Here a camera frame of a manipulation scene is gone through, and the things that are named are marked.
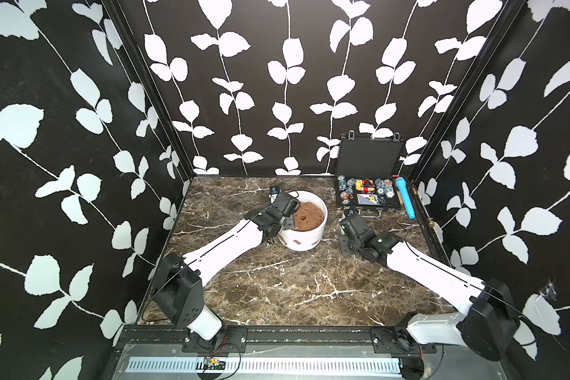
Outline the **white ribbed ceramic pot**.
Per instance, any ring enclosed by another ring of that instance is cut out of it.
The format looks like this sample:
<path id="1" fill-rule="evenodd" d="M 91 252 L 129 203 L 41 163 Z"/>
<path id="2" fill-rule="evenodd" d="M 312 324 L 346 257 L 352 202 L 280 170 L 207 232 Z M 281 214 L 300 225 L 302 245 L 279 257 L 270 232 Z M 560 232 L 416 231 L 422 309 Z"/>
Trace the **white ribbed ceramic pot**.
<path id="1" fill-rule="evenodd" d="M 327 218 L 329 216 L 328 208 L 325 202 L 314 193 L 310 193 L 307 191 L 292 191 L 289 192 L 289 194 L 297 198 L 301 203 L 311 202 L 316 206 L 318 206 L 324 212 L 325 219 L 321 224 L 321 226 L 312 231 L 306 231 L 306 232 L 300 232 L 295 230 L 281 231 L 277 235 L 277 238 L 280 243 L 282 243 L 291 250 L 299 252 L 311 250 L 318 245 L 318 243 L 321 241 L 323 237 L 326 228 Z"/>

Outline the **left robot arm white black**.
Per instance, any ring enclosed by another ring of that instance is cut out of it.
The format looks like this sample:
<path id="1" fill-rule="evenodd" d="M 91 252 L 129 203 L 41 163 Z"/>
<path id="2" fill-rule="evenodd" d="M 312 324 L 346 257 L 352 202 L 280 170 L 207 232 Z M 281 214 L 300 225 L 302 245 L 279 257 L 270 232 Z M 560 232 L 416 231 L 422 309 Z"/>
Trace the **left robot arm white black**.
<path id="1" fill-rule="evenodd" d="M 289 193 L 245 214 L 225 234 L 184 256 L 169 254 L 155 272 L 150 301 L 179 329 L 189 329 L 205 341 L 223 333 L 223 321 L 206 306 L 204 286 L 243 253 L 275 238 L 293 223 L 301 202 Z"/>

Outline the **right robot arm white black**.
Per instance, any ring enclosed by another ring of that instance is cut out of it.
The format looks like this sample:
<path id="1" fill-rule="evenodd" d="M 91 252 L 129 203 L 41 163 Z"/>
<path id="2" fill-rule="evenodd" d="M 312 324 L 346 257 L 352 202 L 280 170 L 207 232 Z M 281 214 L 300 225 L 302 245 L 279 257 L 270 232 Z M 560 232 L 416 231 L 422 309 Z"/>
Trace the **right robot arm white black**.
<path id="1" fill-rule="evenodd" d="M 343 252 L 416 280 L 454 307 L 450 314 L 411 316 L 404 327 L 416 343 L 464 346 L 490 361 L 504 357 L 521 315 L 505 283 L 459 272 L 396 234 L 376 234 L 356 212 L 340 220 L 340 229 Z"/>

